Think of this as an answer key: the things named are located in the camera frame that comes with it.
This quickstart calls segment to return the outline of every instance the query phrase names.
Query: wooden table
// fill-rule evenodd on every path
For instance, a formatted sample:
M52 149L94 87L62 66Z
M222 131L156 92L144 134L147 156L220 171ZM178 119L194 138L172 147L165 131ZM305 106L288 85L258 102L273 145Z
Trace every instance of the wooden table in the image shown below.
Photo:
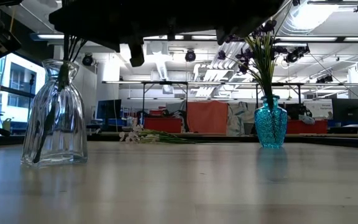
M33 169L0 147L0 223L357 223L358 149L89 142Z

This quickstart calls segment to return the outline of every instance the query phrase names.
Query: blue glass vase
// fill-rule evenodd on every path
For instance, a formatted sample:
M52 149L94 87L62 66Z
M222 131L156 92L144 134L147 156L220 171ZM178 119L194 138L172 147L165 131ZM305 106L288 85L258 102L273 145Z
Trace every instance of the blue glass vase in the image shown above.
M268 98L262 97L264 105L255 111L255 127L262 147L280 148L287 132L287 111L278 106L279 96L268 96L273 101L269 108Z

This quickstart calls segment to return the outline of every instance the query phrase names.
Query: clear glass vase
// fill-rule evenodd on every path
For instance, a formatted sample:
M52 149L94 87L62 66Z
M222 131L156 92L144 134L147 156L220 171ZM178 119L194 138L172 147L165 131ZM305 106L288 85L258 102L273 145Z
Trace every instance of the clear glass vase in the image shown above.
M35 96L24 139L22 163L30 166L84 163L88 159L84 104L72 84L78 65L42 62L48 82Z
M287 132L287 111L278 106L279 96L273 98L273 107L269 108L267 97L262 97L264 105L255 111L255 127L262 147L280 148Z

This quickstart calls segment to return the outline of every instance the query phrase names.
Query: pipe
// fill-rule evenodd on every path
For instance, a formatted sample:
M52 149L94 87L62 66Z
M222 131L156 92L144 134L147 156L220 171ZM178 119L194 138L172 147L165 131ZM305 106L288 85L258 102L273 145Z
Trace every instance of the pipe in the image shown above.
M50 29L51 31L54 31L54 29L52 29L50 26L48 26L44 21L42 21L40 18L38 18L36 15L34 15L34 13L32 13L30 10L28 10L26 7L23 6L22 3L20 3L20 6L26 10L28 13L30 13L31 16L35 17L40 23L42 23L45 27L47 27L48 29Z
M308 4L315 5L337 5L337 6L356 6L358 1L341 1L341 2L330 2L330 1L308 1Z

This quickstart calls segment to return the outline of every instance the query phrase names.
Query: vase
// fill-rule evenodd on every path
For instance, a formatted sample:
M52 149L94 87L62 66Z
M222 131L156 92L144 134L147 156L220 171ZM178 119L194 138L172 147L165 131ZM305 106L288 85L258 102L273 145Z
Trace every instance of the vase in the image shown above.
M42 64L48 82L33 100L21 161L29 166L85 163L85 110L72 83L79 66L64 60Z
M273 98L272 109L264 96L263 107L255 110L255 127L262 147L280 148L287 132L287 111L278 106L279 96L270 97Z

